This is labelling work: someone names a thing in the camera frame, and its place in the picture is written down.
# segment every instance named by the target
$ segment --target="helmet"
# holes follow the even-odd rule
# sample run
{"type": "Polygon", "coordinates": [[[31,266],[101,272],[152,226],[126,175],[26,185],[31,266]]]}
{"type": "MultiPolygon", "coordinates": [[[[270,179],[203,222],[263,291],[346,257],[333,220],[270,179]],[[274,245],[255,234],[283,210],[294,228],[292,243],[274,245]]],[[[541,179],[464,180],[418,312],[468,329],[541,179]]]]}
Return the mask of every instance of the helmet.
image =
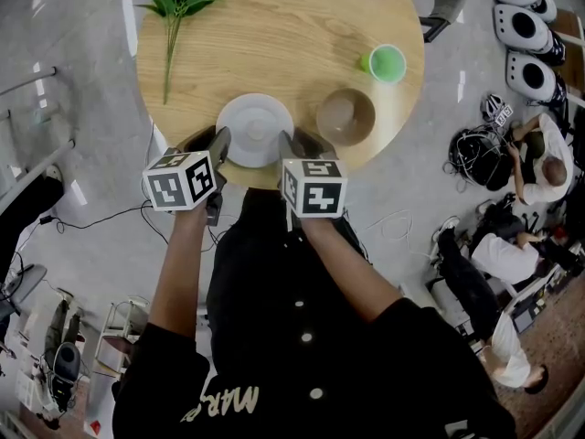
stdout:
{"type": "Polygon", "coordinates": [[[490,93],[485,98],[484,105],[482,106],[482,114],[486,122],[493,122],[504,107],[504,100],[497,94],[490,93]]]}

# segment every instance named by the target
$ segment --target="white button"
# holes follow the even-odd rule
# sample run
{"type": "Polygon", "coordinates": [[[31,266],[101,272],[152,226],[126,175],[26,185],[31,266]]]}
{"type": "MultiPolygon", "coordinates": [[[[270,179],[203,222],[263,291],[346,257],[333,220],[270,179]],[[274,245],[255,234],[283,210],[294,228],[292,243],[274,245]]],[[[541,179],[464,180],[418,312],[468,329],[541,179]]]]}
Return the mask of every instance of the white button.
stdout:
{"type": "Polygon", "coordinates": [[[309,392],[309,397],[311,397],[313,400],[319,400],[321,397],[323,397],[323,391],[321,389],[312,389],[309,392]]]}

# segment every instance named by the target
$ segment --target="desk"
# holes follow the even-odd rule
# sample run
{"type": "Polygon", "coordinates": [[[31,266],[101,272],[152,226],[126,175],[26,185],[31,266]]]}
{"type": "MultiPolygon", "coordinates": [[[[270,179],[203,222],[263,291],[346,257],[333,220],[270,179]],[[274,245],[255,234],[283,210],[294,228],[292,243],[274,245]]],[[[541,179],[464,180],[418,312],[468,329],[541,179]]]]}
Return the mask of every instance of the desk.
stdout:
{"type": "MultiPolygon", "coordinates": [[[[165,25],[147,15],[138,44],[138,81],[154,122],[171,145],[215,124],[221,109],[248,92],[284,103],[294,124],[316,132],[318,105],[350,87],[370,96],[372,134],[336,145],[356,169],[377,155],[408,120],[424,78],[424,43],[411,0],[222,0],[181,24],[171,88],[163,105],[165,25]],[[380,44],[405,54],[408,71],[396,86],[376,82],[358,66],[380,44]]],[[[227,162],[221,173],[247,187],[276,188],[276,165],[247,169],[227,162]]]]}

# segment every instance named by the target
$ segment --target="black shirt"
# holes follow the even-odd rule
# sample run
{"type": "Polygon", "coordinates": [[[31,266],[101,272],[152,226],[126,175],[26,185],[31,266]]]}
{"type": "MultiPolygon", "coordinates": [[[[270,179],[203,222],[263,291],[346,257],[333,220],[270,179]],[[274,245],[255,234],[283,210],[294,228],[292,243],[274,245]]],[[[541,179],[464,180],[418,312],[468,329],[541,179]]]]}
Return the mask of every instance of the black shirt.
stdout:
{"type": "Polygon", "coordinates": [[[271,226],[240,219],[216,253],[207,308],[218,375],[203,392],[209,364],[195,341],[148,325],[122,381],[117,438],[447,437],[463,420],[516,437],[481,363],[436,311],[402,299],[361,321],[302,233],[262,218],[271,226]]]}

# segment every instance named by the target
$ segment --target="hair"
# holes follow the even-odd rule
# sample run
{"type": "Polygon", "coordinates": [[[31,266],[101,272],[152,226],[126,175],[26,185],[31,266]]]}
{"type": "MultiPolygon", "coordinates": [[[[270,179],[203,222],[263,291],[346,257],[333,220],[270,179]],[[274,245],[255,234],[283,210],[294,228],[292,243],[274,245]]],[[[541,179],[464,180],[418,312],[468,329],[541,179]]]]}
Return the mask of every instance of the hair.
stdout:
{"type": "Polygon", "coordinates": [[[551,156],[545,159],[542,173],[552,187],[559,187],[567,182],[567,168],[565,163],[557,157],[551,156]]]}
{"type": "Polygon", "coordinates": [[[548,384],[548,368],[545,364],[541,364],[540,367],[542,368],[542,377],[535,384],[524,388],[524,391],[529,395],[536,395],[542,392],[548,384]]]}
{"type": "Polygon", "coordinates": [[[52,419],[51,421],[47,421],[45,418],[43,418],[43,421],[45,422],[45,425],[47,426],[48,429],[52,429],[53,431],[58,430],[59,420],[57,418],[52,419]]]}

